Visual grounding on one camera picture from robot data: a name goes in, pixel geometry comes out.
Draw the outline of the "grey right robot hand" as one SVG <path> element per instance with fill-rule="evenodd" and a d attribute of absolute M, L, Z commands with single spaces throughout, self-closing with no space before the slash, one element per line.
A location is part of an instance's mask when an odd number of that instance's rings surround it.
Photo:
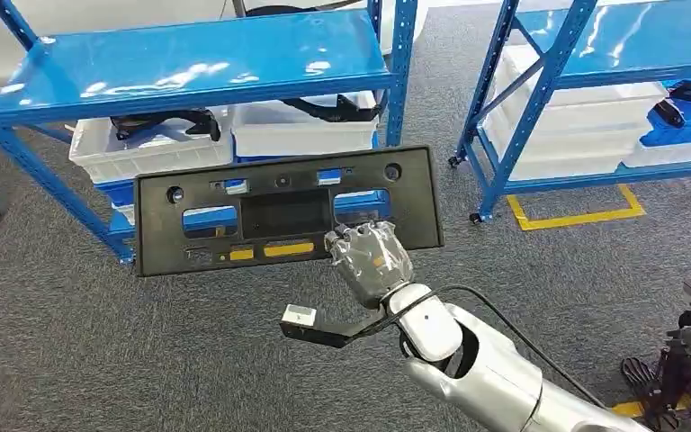
<path fill-rule="evenodd" d="M 356 300 L 376 310 L 397 287 L 409 283 L 414 268 L 389 221 L 370 221 L 349 228 L 339 225 L 324 237 L 331 264 Z"/>

